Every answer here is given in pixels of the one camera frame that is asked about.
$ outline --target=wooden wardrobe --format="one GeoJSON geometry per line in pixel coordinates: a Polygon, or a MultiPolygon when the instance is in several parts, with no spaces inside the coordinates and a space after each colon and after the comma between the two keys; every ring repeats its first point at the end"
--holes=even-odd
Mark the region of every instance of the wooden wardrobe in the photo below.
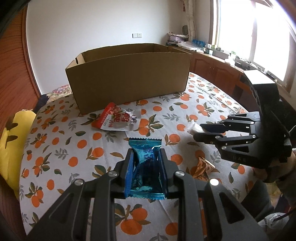
{"type": "Polygon", "coordinates": [[[0,38],[0,136],[10,115],[34,108],[40,97],[28,56],[26,14],[27,7],[0,38]]]}

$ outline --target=blue candy wrapper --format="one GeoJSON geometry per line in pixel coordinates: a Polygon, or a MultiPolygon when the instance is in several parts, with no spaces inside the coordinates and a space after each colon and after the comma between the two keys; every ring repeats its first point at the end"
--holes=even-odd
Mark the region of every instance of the blue candy wrapper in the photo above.
{"type": "Polygon", "coordinates": [[[158,160],[161,139],[129,138],[129,145],[137,154],[134,162],[130,197],[164,199],[158,160]]]}

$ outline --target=bedsheet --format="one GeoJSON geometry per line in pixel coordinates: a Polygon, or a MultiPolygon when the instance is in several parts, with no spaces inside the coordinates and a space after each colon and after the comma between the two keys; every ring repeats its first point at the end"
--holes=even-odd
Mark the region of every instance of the bedsheet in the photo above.
{"type": "MultiPolygon", "coordinates": [[[[194,173],[198,157],[216,168],[218,179],[242,201],[256,178],[250,167],[222,160],[213,145],[197,143],[186,132],[192,122],[216,123],[246,110],[207,80],[190,73],[185,92],[121,105],[141,109],[140,127],[132,132],[103,131],[92,126],[102,112],[82,115],[72,94],[42,107],[28,135],[20,173],[20,207],[28,233],[76,179],[99,178],[125,158],[129,137],[161,138],[168,159],[194,173]]],[[[227,132],[227,136],[243,133],[227,132]]],[[[177,240],[178,201],[127,198],[115,200],[117,239],[177,240]]]]}

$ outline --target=yellow pillow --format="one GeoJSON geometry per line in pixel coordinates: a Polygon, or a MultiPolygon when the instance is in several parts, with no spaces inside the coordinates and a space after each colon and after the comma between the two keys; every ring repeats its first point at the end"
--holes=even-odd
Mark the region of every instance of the yellow pillow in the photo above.
{"type": "Polygon", "coordinates": [[[8,119],[0,139],[0,174],[15,194],[19,192],[22,154],[35,116],[30,110],[17,112],[8,119]]]}

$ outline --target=cardboard box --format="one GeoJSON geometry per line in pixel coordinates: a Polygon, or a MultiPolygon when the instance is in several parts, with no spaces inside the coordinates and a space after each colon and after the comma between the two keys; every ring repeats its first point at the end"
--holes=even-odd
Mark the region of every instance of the cardboard box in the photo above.
{"type": "Polygon", "coordinates": [[[97,48],[79,54],[66,68],[74,98],[82,114],[182,92],[192,55],[169,51],[158,44],[129,44],[97,48]]]}

